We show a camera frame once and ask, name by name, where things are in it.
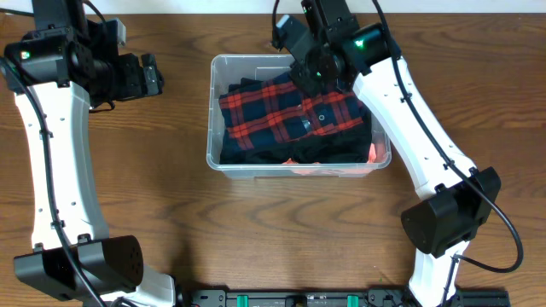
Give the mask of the black cloth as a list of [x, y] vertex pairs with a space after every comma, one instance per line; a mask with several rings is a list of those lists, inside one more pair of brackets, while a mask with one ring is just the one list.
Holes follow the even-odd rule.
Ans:
[[238, 84], [230, 84], [228, 87], [228, 94], [231, 93], [247, 93], [247, 92], [258, 92], [270, 85], [273, 85], [275, 82], [273, 79], [261, 81], [250, 78], [242, 78]]
[[328, 136], [309, 136], [294, 142], [273, 144], [256, 149], [237, 149], [224, 138], [221, 165], [277, 165], [289, 159], [299, 164], [366, 163], [372, 144], [371, 128], [362, 124]]

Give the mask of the red navy plaid cloth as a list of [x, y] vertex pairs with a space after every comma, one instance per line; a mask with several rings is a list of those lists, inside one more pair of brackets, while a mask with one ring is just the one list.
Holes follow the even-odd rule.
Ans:
[[328, 136], [370, 122], [369, 112], [353, 94], [328, 86], [310, 97], [287, 73], [273, 80], [273, 85], [258, 92], [227, 92], [219, 97], [224, 138], [234, 141], [237, 149]]

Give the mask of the pink cloth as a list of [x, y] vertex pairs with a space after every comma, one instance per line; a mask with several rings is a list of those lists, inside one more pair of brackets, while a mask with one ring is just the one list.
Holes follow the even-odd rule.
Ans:
[[291, 174], [304, 177], [365, 177], [376, 170], [375, 165], [385, 161], [386, 146], [372, 143], [366, 163], [321, 166], [319, 162], [299, 164], [294, 159], [289, 159], [282, 164], [282, 167]]

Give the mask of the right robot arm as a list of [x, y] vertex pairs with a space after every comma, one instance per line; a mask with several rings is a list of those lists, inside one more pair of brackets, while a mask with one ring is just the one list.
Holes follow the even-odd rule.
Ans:
[[294, 59], [291, 76], [310, 95], [328, 85], [353, 93], [383, 126], [419, 197], [401, 223], [415, 246], [404, 291], [369, 292], [373, 306], [506, 306], [496, 290], [456, 287], [465, 250], [496, 210], [501, 181], [479, 170], [425, 103], [385, 20], [361, 27], [343, 1], [305, 1], [305, 20], [274, 16], [272, 43]]

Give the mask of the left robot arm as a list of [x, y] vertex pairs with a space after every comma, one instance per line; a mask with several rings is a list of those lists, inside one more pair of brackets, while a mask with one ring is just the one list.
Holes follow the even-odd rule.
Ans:
[[148, 267], [132, 235], [113, 237], [96, 195], [89, 117], [158, 96], [151, 54], [120, 54], [120, 20], [86, 18], [88, 1], [32, 2], [35, 27], [5, 47], [1, 69], [22, 117], [32, 168], [32, 252], [17, 279], [86, 306], [173, 306], [174, 279]]

